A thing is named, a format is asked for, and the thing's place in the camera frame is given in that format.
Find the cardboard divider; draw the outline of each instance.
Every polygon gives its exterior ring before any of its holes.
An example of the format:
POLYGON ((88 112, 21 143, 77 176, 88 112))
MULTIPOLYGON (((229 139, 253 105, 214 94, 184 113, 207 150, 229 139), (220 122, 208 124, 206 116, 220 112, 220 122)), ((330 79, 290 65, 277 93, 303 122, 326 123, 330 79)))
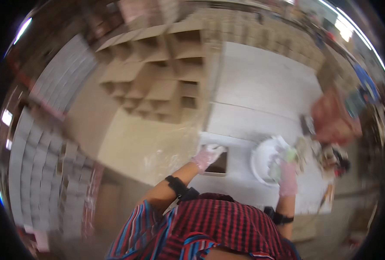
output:
POLYGON ((189 21, 174 23, 169 29, 168 44, 175 59, 203 57, 202 23, 189 21))
POLYGON ((196 109, 197 108, 197 99, 194 97, 183 96, 182 97, 182 107, 196 109))
POLYGON ((143 29, 132 39, 137 55, 145 62, 163 61, 169 59, 165 40, 168 25, 158 25, 143 29))
POLYGON ((131 40, 140 34, 143 29, 136 31, 130 31, 118 38, 111 46, 110 50, 114 56, 120 60, 127 60, 134 53, 134 47, 131 40))
POLYGON ((184 81, 201 81, 205 77, 203 57, 175 60, 178 68, 178 79, 184 81))
POLYGON ((141 99, 148 93, 152 82, 155 79, 156 71, 148 63, 132 62, 125 67, 127 74, 122 74, 120 80, 129 82, 130 89, 125 98, 141 99))
POLYGON ((110 46, 114 44, 123 34, 115 36, 111 39, 108 39, 104 44, 102 44, 94 53, 96 59, 102 63, 110 63, 113 60, 113 54, 110 49, 110 46))
POLYGON ((197 98, 200 96, 200 90, 198 82, 195 81, 180 81, 181 85, 181 95, 197 98))
POLYGON ((153 112, 158 115, 150 115, 149 117, 162 122, 179 122, 181 115, 180 95, 179 81, 155 81, 145 100, 148 101, 153 112))
POLYGON ((206 76, 202 29, 191 20, 119 35, 105 47, 115 59, 100 86, 131 116, 180 123, 183 107, 198 107, 206 76))
POLYGON ((174 80, 177 79, 174 66, 170 60, 149 62, 156 71, 156 77, 159 80, 174 80))
POLYGON ((122 107, 125 109, 134 109, 138 107, 141 99, 125 98, 122 103, 122 107))

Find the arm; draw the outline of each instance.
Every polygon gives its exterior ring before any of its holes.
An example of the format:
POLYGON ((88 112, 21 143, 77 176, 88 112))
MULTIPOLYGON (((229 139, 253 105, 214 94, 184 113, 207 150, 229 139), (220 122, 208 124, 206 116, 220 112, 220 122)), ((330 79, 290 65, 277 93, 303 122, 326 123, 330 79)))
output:
MULTIPOLYGON (((225 152, 223 146, 218 146, 216 144, 206 145, 191 159, 190 162, 179 168, 179 170, 174 172, 172 176, 178 177, 185 186, 188 186, 190 181, 197 174, 203 174, 208 166, 214 163, 223 152, 225 152)), ((157 211, 164 213, 176 198, 174 190, 168 186, 166 180, 163 180, 152 188, 152 190, 148 191, 137 205, 140 205, 144 200, 147 200, 157 211)))
MULTIPOLYGON (((195 175, 198 174, 198 172, 198 166, 193 162, 189 162, 174 172, 172 176, 178 177, 185 184, 185 186, 188 186, 190 181, 195 177, 195 175)), ((144 200, 147 200, 157 211, 164 213, 164 211, 169 207, 169 205, 171 205, 172 202, 174 202, 176 198, 174 190, 168 186, 168 182, 166 180, 163 180, 152 190, 149 190, 148 193, 146 193, 137 203, 137 205, 140 205, 144 200)))
MULTIPOLYGON (((295 198, 298 192, 296 183, 296 162, 283 161, 280 165, 281 177, 279 181, 279 201, 276 206, 276 212, 288 218, 295 215, 295 198)), ((279 233, 286 239, 292 237, 293 223, 288 223, 283 226, 277 225, 279 233)))
MULTIPOLYGON (((296 196, 279 197, 276 212, 292 218, 295 215, 295 198, 296 196)), ((286 239, 290 240, 292 237, 293 222, 283 226, 277 225, 279 233, 286 239)))

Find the red object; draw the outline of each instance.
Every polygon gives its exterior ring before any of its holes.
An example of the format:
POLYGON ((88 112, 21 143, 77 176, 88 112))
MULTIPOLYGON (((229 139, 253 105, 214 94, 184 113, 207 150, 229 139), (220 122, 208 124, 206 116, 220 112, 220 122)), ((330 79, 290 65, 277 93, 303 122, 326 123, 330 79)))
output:
POLYGON ((253 259, 296 259, 269 216, 215 193, 180 202, 164 216, 145 200, 106 259, 202 259, 217 245, 251 253, 253 259))
POLYGON ((311 108, 316 135, 320 143, 346 145, 362 135, 360 119, 352 118, 344 104, 344 95, 331 87, 311 108))
POLYGON ((327 34, 327 36, 331 39, 331 40, 333 40, 334 42, 335 42, 335 36, 334 36, 334 34, 332 34, 331 32, 326 32, 326 34, 327 34))

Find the black arm band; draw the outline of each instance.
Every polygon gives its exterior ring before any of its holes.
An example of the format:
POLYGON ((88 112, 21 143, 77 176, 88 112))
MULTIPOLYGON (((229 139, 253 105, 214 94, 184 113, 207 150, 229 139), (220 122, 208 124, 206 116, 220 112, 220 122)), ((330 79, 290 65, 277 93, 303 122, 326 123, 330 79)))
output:
POLYGON ((193 200, 198 197, 200 194, 198 191, 196 191, 194 188, 187 188, 185 184, 178 178, 174 177, 172 175, 169 175, 165 178, 165 180, 168 183, 168 186, 174 190, 175 194, 177 195, 177 198, 180 201, 186 201, 186 200, 193 200))

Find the fluorescent light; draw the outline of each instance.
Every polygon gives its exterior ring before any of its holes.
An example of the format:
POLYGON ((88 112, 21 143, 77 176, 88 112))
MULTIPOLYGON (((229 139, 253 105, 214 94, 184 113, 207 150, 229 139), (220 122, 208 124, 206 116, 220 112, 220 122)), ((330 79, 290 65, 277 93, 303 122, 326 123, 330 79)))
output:
POLYGON ((329 4, 325 3, 323 0, 318 0, 320 1, 321 3, 323 3, 324 5, 326 5, 328 8, 330 8, 332 11, 334 11, 336 14, 338 14, 337 10, 335 10, 332 6, 330 6, 329 4))
POLYGON ((6 139, 6 145, 5 147, 10 151, 12 148, 12 141, 9 139, 6 139))
POLYGON ((21 29, 19 30, 19 33, 18 35, 16 36, 16 40, 14 41, 13 44, 15 44, 18 40, 19 40, 19 37, 21 37, 21 35, 24 33, 25 29, 29 26, 29 24, 31 23, 31 20, 32 18, 29 18, 25 23, 24 25, 21 27, 21 29))
POLYGON ((363 42, 366 44, 366 46, 369 48, 369 49, 372 49, 374 54, 377 56, 377 59, 379 60, 380 64, 382 65, 384 71, 385 71, 385 66, 383 64, 383 61, 382 59, 380 58, 379 54, 377 53, 376 49, 374 48, 374 46, 372 45, 372 43, 369 41, 369 39, 366 37, 366 35, 361 31, 361 29, 354 23, 353 20, 351 20, 350 17, 348 17, 348 15, 346 15, 340 8, 337 8, 338 11, 340 11, 348 20, 350 20, 350 22, 356 27, 356 29, 361 33, 361 35, 359 34, 359 32, 357 32, 356 30, 356 33, 360 36, 360 38, 363 40, 363 42))
POLYGON ((5 125, 10 126, 10 122, 12 121, 12 113, 9 112, 7 109, 2 114, 2 122, 5 123, 5 125))

